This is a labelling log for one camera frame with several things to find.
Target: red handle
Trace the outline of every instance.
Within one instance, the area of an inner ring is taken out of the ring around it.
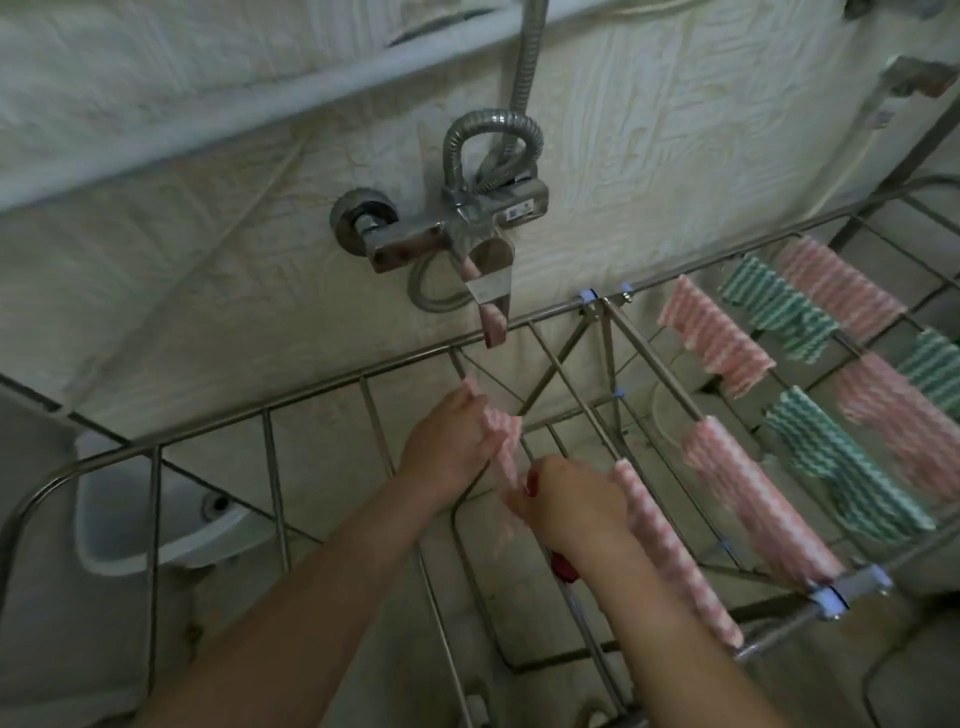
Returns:
[[[540,476],[536,471],[530,471],[527,473],[527,495],[537,497],[539,492]],[[573,564],[568,562],[563,554],[556,551],[550,551],[550,569],[558,579],[566,584],[572,584],[580,578],[580,574],[573,568]]]

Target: metal flexible hose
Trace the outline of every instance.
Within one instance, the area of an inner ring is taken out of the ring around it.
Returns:
[[[543,132],[537,122],[520,111],[479,109],[469,111],[446,130],[444,137],[444,185],[452,192],[467,190],[463,149],[468,139],[481,133],[503,132],[523,140],[523,154],[494,169],[471,191],[490,192],[529,167],[543,152]]]
[[[543,40],[543,28],[546,26],[548,0],[527,0],[523,6],[523,24],[520,26],[520,50],[516,57],[514,86],[510,92],[510,110],[527,112],[530,90],[534,85],[537,72],[537,60],[540,58],[540,42]],[[503,146],[496,166],[505,164],[516,150],[516,137],[504,136]]]

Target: right hand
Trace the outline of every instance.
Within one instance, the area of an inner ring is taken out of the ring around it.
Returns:
[[[605,475],[560,455],[535,462],[528,484],[537,494],[513,492],[508,505],[554,551],[574,562],[580,549],[597,537],[626,534],[627,501]]]

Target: green striped cloth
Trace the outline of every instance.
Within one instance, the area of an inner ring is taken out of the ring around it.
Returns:
[[[755,255],[744,255],[720,289],[723,300],[742,305],[751,324],[774,333],[787,357],[812,364],[838,326],[804,294]]]
[[[928,328],[897,371],[941,410],[960,417],[960,349],[955,344]]]
[[[791,387],[767,413],[793,464],[824,480],[837,516],[850,529],[895,544],[937,527],[800,387]]]

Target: stainless steel drying rack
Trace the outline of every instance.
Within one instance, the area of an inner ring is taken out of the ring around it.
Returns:
[[[771,584],[775,583],[771,577],[763,571],[747,569],[743,565],[743,562],[735,553],[729,540],[724,537],[722,531],[720,531],[716,524],[710,519],[707,510],[693,495],[692,491],[690,491],[684,485],[684,480],[673,470],[669,459],[666,457],[665,453],[661,451],[660,446],[657,443],[657,439],[651,436],[646,423],[643,422],[643,419],[637,415],[632,406],[623,398],[623,394],[618,390],[616,383],[618,370],[615,369],[613,362],[612,326],[617,326],[627,341],[629,341],[636,348],[636,355],[640,356],[646,361],[666,389],[676,398],[683,410],[694,420],[699,420],[703,417],[703,413],[700,411],[696,402],[686,392],[681,383],[670,371],[669,367],[660,360],[659,355],[651,346],[650,342],[636,329],[627,316],[623,314],[623,312],[620,310],[621,306],[628,304],[632,300],[632,296],[634,294],[668,282],[680,274],[692,273],[694,271],[712,266],[716,263],[730,260],[749,252],[758,251],[759,249],[768,245],[772,245],[778,241],[784,240],[785,238],[797,235],[812,228],[816,228],[825,223],[839,219],[846,219],[848,223],[852,223],[862,229],[869,230],[874,236],[877,237],[877,239],[897,250],[906,259],[912,261],[914,264],[922,266],[928,273],[936,276],[941,281],[940,286],[936,290],[915,304],[908,312],[904,313],[900,317],[910,326],[920,329],[922,326],[916,320],[914,314],[945,291],[950,289],[960,291],[960,283],[957,282],[957,279],[960,278],[960,273],[955,276],[948,276],[936,270],[936,268],[924,262],[922,259],[918,258],[909,250],[904,248],[900,243],[892,240],[882,231],[877,230],[876,227],[869,222],[868,218],[877,210],[881,209],[885,204],[894,200],[899,200],[913,207],[921,215],[926,216],[928,219],[932,220],[934,223],[960,239],[960,226],[954,224],[949,219],[939,214],[935,210],[927,207],[925,204],[919,200],[916,200],[912,196],[913,193],[919,190],[935,186],[960,190],[960,177],[941,175],[917,179],[895,189],[872,195],[871,197],[868,197],[855,204],[839,207],[830,212],[811,217],[794,225],[782,227],[778,230],[736,245],[725,246],[716,250],[714,253],[699,258],[692,263],[666,270],[662,273],[650,276],[649,278],[640,280],[638,282],[624,284],[621,287],[621,290],[615,294],[596,298],[593,298],[592,295],[582,295],[581,297],[571,301],[548,306],[539,311],[534,311],[533,313],[514,319],[510,323],[510,329],[528,328],[540,343],[540,346],[543,348],[550,361],[550,366],[543,373],[543,376],[540,378],[533,391],[525,400],[523,400],[522,405],[518,409],[518,414],[525,414],[531,409],[538,397],[552,381],[554,376],[559,376],[563,380],[571,396],[577,403],[577,406],[574,409],[552,417],[548,420],[544,420],[540,423],[529,425],[525,428],[524,438],[521,438],[521,444],[527,451],[527,454],[531,458],[534,457],[534,453],[530,451],[527,445],[525,436],[531,431],[540,428],[545,428],[549,432],[556,444],[557,449],[561,453],[565,454],[566,448],[557,433],[555,425],[563,420],[583,415],[589,421],[597,437],[600,439],[600,442],[604,445],[614,459],[626,457],[630,459],[635,467],[637,467],[639,470],[636,458],[622,436],[620,410],[624,410],[639,428],[640,432],[642,432],[647,438],[656,453],[663,459],[667,469],[671,472],[674,479],[686,493],[686,496],[691,500],[692,505],[700,517],[704,520],[710,531],[715,536],[716,546],[727,554],[732,563],[732,565],[729,567],[708,564],[703,561],[704,554],[695,554],[695,557],[699,557],[698,562],[700,563],[701,568],[720,572],[728,576],[735,576]],[[558,352],[553,352],[541,336],[537,327],[537,323],[554,316],[578,310],[582,315],[582,319],[560,350]],[[605,397],[602,397],[598,400],[587,401],[580,391],[578,391],[577,387],[573,384],[572,379],[564,367],[564,361],[573,351],[577,342],[583,337],[586,330],[597,322],[599,322],[602,329],[606,372],[610,385],[610,392]],[[870,342],[867,342],[866,346],[869,347],[872,345],[881,335],[882,333],[878,334]],[[855,344],[842,333],[837,333],[834,336],[834,339],[840,346],[843,346],[847,350],[848,360],[859,356],[863,352],[863,348]],[[96,423],[87,420],[82,415],[76,413],[71,414],[70,419],[74,420],[77,424],[96,429],[113,437],[115,440],[121,443],[121,447],[99,455],[88,457],[83,460],[79,460],[56,471],[55,473],[52,473],[49,478],[36,489],[36,491],[24,498],[18,504],[18,506],[4,522],[2,529],[0,529],[0,618],[2,618],[3,608],[6,604],[7,589],[10,585],[17,547],[27,524],[30,522],[31,517],[36,512],[36,509],[40,506],[40,504],[65,484],[75,482],[75,478],[78,475],[91,473],[132,457],[148,455],[151,459],[151,477],[149,511],[150,540],[149,549],[147,552],[148,625],[147,634],[145,637],[145,693],[149,694],[153,688],[156,676],[157,574],[162,468],[169,467],[181,474],[192,477],[206,488],[228,496],[242,505],[251,508],[253,511],[265,516],[266,518],[271,519],[276,525],[276,542],[279,550],[280,563],[284,570],[289,570],[291,566],[291,556],[288,531],[298,533],[314,542],[317,542],[317,539],[310,534],[304,533],[303,531],[289,526],[284,519],[283,496],[280,489],[280,473],[276,459],[276,446],[274,442],[272,421],[273,413],[283,407],[321,396],[341,387],[352,384],[359,385],[360,391],[364,398],[364,403],[367,406],[370,416],[377,448],[379,450],[381,460],[383,461],[384,471],[387,475],[389,475],[394,471],[394,463],[387,447],[386,437],[384,435],[383,426],[381,425],[379,414],[376,409],[376,404],[373,400],[369,380],[374,376],[384,375],[399,368],[416,364],[425,359],[443,354],[449,356],[451,365],[455,368],[457,374],[462,376],[466,373],[466,368],[462,360],[462,357],[464,356],[462,353],[462,348],[468,345],[476,344],[480,341],[482,341],[482,332],[476,331],[471,334],[450,339],[435,346],[426,347],[415,352],[410,352],[402,356],[397,356],[386,361],[362,367],[346,374],[325,379],[324,381],[310,384],[285,394],[271,397],[267,400],[248,404],[213,417],[204,418],[194,423],[159,432],[158,434],[145,437],[132,443],[124,441],[123,438],[115,435],[114,433],[108,432],[104,428],[98,426]],[[808,385],[807,389],[815,386],[824,378],[830,376],[830,374],[836,371],[839,366],[842,366],[842,364],[838,365],[833,370],[824,374],[816,381]],[[772,376],[782,386],[787,386],[787,382],[783,381],[779,375],[773,373]],[[39,393],[33,392],[29,388],[24,387],[18,382],[10,380],[6,377],[0,377],[0,385],[13,390],[21,397],[27,397],[36,401],[38,404],[48,410],[53,411],[58,407],[55,402],[44,398]],[[603,420],[598,409],[598,407],[607,403],[612,403],[612,426],[609,426],[608,423]],[[732,407],[731,412],[734,416],[739,417],[736,410]],[[200,480],[191,473],[185,472],[183,469],[176,466],[176,464],[169,463],[163,459],[163,450],[166,447],[174,445],[175,443],[183,440],[198,437],[222,427],[235,425],[251,419],[259,419],[263,427],[264,448],[267,454],[267,468],[269,473],[270,492],[274,511],[273,513],[268,513],[253,506],[252,504],[239,500],[238,498],[224,492],[216,486]],[[751,432],[752,434],[756,435],[756,428],[751,429]],[[612,672],[605,657],[606,652],[617,649],[616,643],[599,643],[596,640],[589,629],[581,605],[569,587],[563,582],[558,580],[558,585],[564,597],[564,601],[569,608],[570,615],[572,616],[574,623],[583,636],[585,647],[583,649],[573,650],[560,655],[554,655],[519,664],[507,657],[503,646],[497,638],[496,631],[493,627],[492,618],[487,610],[480,587],[477,584],[476,576],[468,559],[466,548],[459,534],[457,533],[456,528],[457,514],[464,503],[467,502],[468,496],[473,491],[477,481],[480,478],[480,474],[478,474],[476,480],[474,480],[470,487],[460,496],[451,509],[450,525],[453,531],[454,544],[467,574],[468,582],[473,592],[476,607],[480,613],[484,629],[492,641],[494,649],[496,650],[501,661],[512,673],[523,674],[574,660],[583,660],[589,658],[596,665],[600,674],[600,678],[610,696],[613,706],[618,713],[617,717],[613,719],[610,725],[627,726],[640,724],[644,721],[642,710],[639,709],[638,706],[632,705],[628,699],[624,697],[621,689],[612,676]],[[652,482],[648,477],[644,477],[644,480],[651,487],[651,491],[656,497],[656,483]],[[839,617],[850,608],[851,603],[857,597],[873,592],[884,591],[890,586],[889,582],[885,578],[885,573],[896,572],[905,564],[908,564],[912,560],[928,553],[931,549],[942,545],[955,536],[958,531],[960,531],[960,515],[954,514],[951,517],[945,518],[941,522],[940,528],[937,531],[885,555],[882,563],[879,564],[880,568],[878,568],[877,565],[868,563],[871,558],[870,550],[859,539],[857,539],[854,534],[847,530],[842,523],[838,522],[837,525],[840,527],[844,537],[848,539],[852,546],[859,551],[860,555],[863,557],[862,560],[857,560],[856,564],[854,565],[855,568],[848,575],[841,577],[841,579],[832,585],[832,587],[823,589],[814,595],[787,594],[765,599],[744,607],[731,609],[731,615],[741,623],[748,623],[762,619],[767,620],[756,631],[748,634],[745,644],[734,652],[733,657],[735,660],[739,662],[751,660],[755,656],[782,642],[787,637],[794,634],[797,630],[801,629],[805,625],[810,624],[812,621],[817,619],[834,619]],[[466,726],[472,728],[473,724],[468,710],[463,682],[459,673],[457,672],[456,660],[447,638],[447,632],[444,626],[444,616],[441,613],[436,593],[431,583],[430,574],[427,570],[426,562],[419,546],[416,547],[416,557],[420,567],[420,576],[422,577],[423,584],[426,589],[433,620],[436,624],[441,644],[444,649],[444,655],[449,668],[451,681],[453,683],[454,691],[463,714],[463,720]]]

